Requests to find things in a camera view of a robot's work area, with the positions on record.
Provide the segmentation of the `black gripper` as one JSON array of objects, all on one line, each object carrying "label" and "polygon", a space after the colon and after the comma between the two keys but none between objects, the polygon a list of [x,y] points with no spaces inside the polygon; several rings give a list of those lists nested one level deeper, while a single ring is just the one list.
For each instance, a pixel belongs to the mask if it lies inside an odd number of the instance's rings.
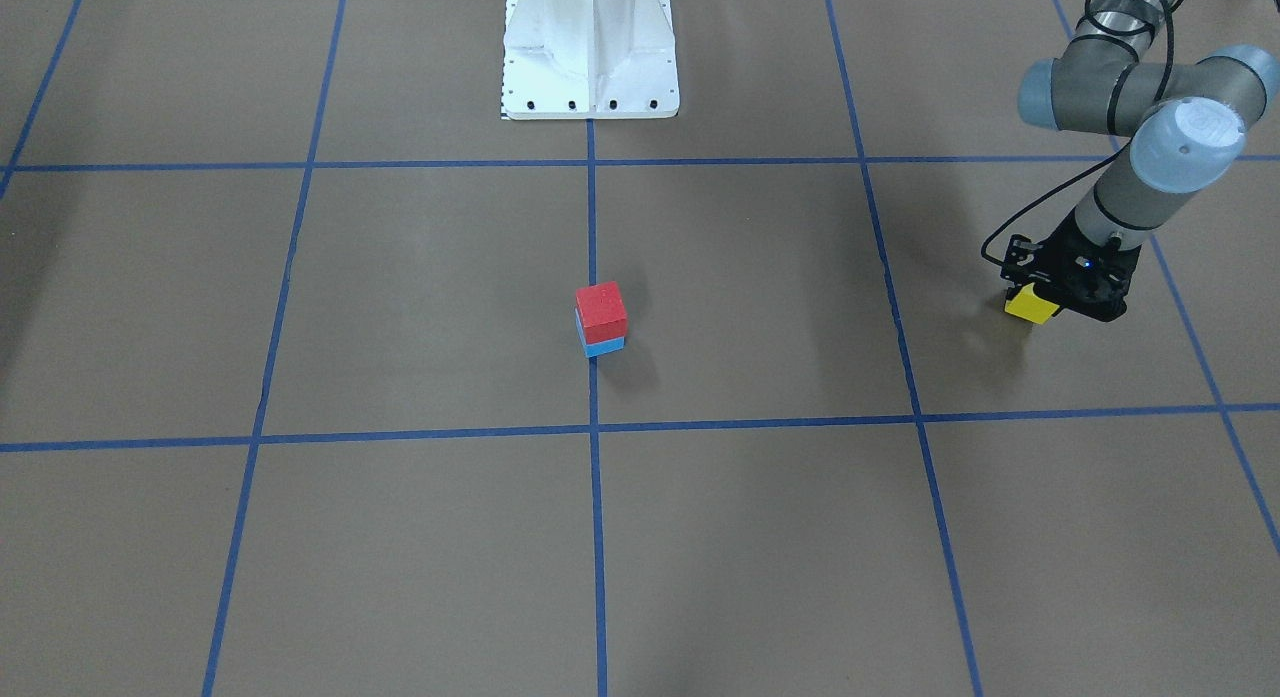
[{"label": "black gripper", "polygon": [[1064,220],[1046,240],[1014,235],[1007,242],[1000,274],[1005,295],[1018,295],[1024,286],[1039,284],[1042,299],[1097,322],[1110,324],[1126,311],[1126,295],[1139,247],[1120,249],[1120,238],[1108,237],[1097,246],[1074,220]]}]

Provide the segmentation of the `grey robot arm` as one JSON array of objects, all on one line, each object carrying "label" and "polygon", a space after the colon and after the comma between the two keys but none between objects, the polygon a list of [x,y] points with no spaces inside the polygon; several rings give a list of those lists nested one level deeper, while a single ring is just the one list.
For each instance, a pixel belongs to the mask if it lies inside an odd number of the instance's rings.
[{"label": "grey robot arm", "polygon": [[1276,106],[1277,59],[1262,47],[1175,60],[1181,1],[1084,0],[1062,55],[1024,74],[1018,109],[1029,127],[1126,145],[1089,169],[1094,185],[1048,237],[1010,238],[996,261],[1007,315],[1120,318],[1146,240],[1224,176]]}]

